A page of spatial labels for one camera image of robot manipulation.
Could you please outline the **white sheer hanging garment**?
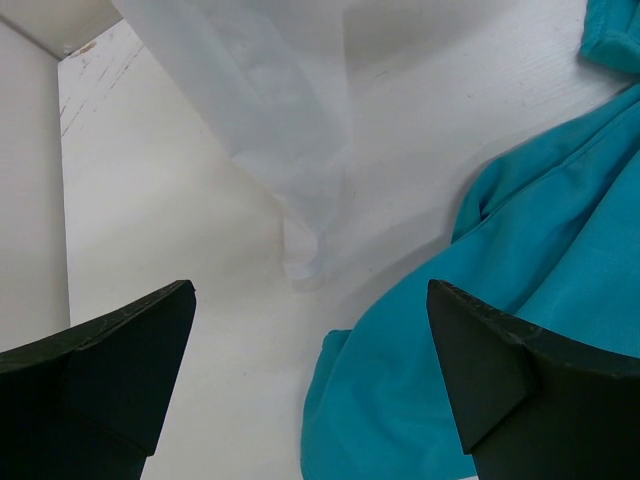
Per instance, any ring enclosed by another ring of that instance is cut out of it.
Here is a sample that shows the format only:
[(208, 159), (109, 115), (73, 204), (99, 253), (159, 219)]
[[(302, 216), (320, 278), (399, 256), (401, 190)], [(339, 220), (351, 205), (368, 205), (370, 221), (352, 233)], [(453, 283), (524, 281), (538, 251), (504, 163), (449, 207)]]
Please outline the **white sheer hanging garment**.
[(352, 152), (342, 1), (119, 1), (230, 160), (284, 213), (284, 270), (320, 278)]

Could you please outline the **teal t shirt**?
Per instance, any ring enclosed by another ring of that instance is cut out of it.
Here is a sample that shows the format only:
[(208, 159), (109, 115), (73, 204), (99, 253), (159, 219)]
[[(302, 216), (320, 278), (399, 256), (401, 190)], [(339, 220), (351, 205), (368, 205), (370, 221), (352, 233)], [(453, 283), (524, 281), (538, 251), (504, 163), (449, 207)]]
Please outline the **teal t shirt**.
[(303, 410), (304, 478), (478, 477), (430, 329), (432, 280), (639, 361), (638, 87), (493, 160), (450, 246), (325, 337)]

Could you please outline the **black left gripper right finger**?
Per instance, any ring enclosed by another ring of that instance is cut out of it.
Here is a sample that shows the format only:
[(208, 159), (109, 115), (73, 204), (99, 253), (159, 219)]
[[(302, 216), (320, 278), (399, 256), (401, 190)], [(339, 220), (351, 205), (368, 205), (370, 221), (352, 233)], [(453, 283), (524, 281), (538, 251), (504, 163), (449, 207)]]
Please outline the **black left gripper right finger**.
[(639, 361), (432, 280), (427, 314), (462, 449), (481, 479), (636, 479)]

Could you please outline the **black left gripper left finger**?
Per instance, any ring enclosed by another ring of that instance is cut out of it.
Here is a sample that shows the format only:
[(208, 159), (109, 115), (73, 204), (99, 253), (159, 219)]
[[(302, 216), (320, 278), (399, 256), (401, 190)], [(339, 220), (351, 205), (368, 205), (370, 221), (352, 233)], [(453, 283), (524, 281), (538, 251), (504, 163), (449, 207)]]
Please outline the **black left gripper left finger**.
[(196, 310), (175, 281), (1, 355), (4, 479), (138, 479), (155, 454)]

